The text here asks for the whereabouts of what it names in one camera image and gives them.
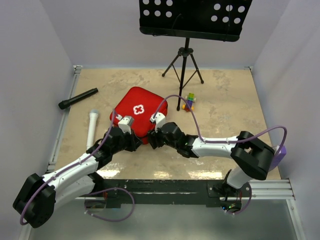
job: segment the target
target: music stand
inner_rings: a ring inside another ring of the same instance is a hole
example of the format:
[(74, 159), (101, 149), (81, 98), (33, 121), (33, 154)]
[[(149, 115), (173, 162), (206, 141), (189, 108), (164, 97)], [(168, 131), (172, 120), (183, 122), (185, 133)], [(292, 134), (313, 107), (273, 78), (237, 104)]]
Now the music stand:
[[(185, 38), (184, 47), (180, 47), (177, 56), (164, 71), (173, 67), (180, 82), (179, 96), (182, 89), (198, 73), (204, 83), (189, 48), (190, 38), (224, 42), (236, 42), (240, 38), (242, 25), (247, 16), (252, 0), (139, 0), (140, 32), (153, 36), (172, 36)], [(181, 77), (179, 79), (175, 61), (183, 57)], [(187, 57), (191, 56), (195, 72), (184, 84)], [(178, 99), (176, 110), (180, 110)]]

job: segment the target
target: beige table surface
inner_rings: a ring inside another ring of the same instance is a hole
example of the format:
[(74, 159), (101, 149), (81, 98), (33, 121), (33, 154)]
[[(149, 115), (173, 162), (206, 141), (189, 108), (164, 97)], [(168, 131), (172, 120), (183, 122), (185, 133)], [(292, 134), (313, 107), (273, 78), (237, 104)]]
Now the beige table surface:
[[(55, 169), (59, 169), (86, 151), (89, 112), (99, 110), (95, 139), (103, 137), (110, 125), (109, 115), (131, 87), (139, 86), (166, 97), (179, 93), (173, 69), (162, 77), (163, 69), (83, 69), (75, 94), (92, 88), (99, 92), (70, 109)], [(193, 70), (186, 71), (186, 79)], [(208, 138), (236, 136), (240, 131), (257, 134), (266, 129), (252, 75), (249, 70), (201, 70), (204, 84), (195, 75), (183, 89), (182, 96), (194, 93), (194, 113), (201, 135)], [(177, 98), (168, 99), (167, 122), (176, 122), (186, 134), (196, 134), (190, 112), (177, 111)], [(260, 139), (270, 144), (266, 134)], [(143, 145), (136, 152), (122, 151), (98, 173), (115, 179), (223, 179), (236, 167), (232, 159), (220, 157), (184, 158), (164, 146), (153, 150)], [(268, 179), (280, 179), (278, 168)]]

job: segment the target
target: microphone head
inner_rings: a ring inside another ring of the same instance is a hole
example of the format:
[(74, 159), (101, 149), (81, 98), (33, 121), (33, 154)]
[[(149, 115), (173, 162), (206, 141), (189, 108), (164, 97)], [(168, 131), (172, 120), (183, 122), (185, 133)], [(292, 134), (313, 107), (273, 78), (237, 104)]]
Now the microphone head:
[(92, 109), (90, 111), (90, 114), (99, 114), (99, 111), (97, 109)]

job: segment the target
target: red case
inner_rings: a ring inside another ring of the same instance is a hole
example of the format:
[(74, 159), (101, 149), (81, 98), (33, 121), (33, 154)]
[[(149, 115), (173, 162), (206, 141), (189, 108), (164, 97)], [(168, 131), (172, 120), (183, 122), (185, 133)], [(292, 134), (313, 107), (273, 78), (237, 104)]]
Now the red case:
[[(140, 138), (143, 144), (148, 143), (147, 133), (155, 128), (155, 125), (150, 122), (150, 117), (154, 114), (164, 98), (158, 96), (142, 87), (132, 87), (119, 104), (115, 107), (115, 112), (122, 118), (131, 116), (134, 118), (131, 128), (135, 135)], [(168, 103), (165, 101), (160, 110), (165, 116), (168, 113)], [(117, 117), (114, 118), (114, 125), (118, 125), (120, 121)]]

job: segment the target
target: white microphone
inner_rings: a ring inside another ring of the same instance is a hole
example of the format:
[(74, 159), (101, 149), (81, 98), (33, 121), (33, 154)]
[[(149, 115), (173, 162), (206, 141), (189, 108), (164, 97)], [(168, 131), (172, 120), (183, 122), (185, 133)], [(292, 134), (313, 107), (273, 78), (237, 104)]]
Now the white microphone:
[(99, 116), (99, 111), (97, 109), (92, 109), (89, 113), (89, 130), (88, 130), (88, 138), (86, 139), (86, 149), (89, 149), (94, 144), (95, 139), (95, 131), (96, 131), (96, 123)]

